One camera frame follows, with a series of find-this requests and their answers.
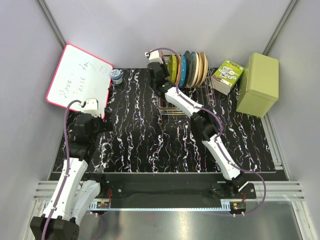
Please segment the lime green polka dot plate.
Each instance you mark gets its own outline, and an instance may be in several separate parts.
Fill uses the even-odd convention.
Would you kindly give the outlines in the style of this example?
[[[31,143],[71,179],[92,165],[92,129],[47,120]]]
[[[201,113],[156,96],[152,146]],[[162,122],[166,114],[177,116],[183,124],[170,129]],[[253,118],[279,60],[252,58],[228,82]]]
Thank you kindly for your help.
[[[170,74],[169,80],[175,84],[176,79],[177,79],[177,74],[178,74],[178,59],[175,54],[171,54],[169,56],[167,68],[168,68],[168,72]]]

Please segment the pink polka dot plate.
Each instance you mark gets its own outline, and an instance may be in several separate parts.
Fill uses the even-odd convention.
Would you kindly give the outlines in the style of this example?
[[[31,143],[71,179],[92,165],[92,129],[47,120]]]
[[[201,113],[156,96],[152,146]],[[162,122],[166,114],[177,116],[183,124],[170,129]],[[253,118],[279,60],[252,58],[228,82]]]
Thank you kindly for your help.
[[[159,54],[159,57],[161,58],[162,64],[165,64],[166,60],[165,60],[165,55],[164,55],[163,51],[162,50],[158,50],[158,54]]]

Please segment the orange polka dot plate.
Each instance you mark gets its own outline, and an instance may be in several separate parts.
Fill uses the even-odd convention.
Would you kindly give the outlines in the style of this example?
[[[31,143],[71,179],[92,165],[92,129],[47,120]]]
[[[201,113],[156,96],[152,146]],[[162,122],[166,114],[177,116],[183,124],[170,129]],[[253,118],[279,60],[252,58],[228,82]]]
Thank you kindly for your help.
[[[177,60],[177,75],[175,80],[175,85],[178,87],[180,87],[180,83],[181,83],[182,64],[183,64],[182,55],[179,54],[178,60]]]

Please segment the blue polka dot plate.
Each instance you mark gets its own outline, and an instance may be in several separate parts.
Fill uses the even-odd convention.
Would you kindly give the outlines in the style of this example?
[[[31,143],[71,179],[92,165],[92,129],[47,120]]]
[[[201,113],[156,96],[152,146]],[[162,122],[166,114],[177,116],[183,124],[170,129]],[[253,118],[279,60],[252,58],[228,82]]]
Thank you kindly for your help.
[[[180,88],[185,86],[186,78],[187,78],[187,69],[188,69],[188,61],[185,54],[181,55],[181,60],[182,60],[182,70],[181,70],[181,77],[179,82]]]

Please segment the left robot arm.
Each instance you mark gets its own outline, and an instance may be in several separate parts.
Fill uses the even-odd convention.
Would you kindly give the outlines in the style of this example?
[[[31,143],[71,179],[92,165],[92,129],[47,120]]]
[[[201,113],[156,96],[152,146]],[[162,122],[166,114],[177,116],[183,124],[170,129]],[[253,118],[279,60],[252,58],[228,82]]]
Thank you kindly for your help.
[[[96,113],[76,113],[72,137],[65,139],[66,159],[54,193],[41,216],[34,216],[30,222],[35,239],[78,239],[80,223],[92,201],[112,195],[104,174],[83,177],[96,150],[97,136],[105,129]]]

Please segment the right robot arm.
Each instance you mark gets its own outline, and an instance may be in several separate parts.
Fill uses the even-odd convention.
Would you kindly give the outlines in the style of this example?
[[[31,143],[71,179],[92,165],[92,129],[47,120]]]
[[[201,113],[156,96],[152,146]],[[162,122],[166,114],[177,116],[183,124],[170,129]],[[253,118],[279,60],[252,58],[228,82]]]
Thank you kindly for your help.
[[[165,64],[151,62],[147,65],[147,70],[153,92],[179,108],[190,119],[194,139],[209,150],[220,167],[226,181],[226,193],[232,198],[239,198],[244,194],[249,181],[222,142],[222,124],[213,113],[213,108],[195,102],[176,88],[168,80],[169,72]]]

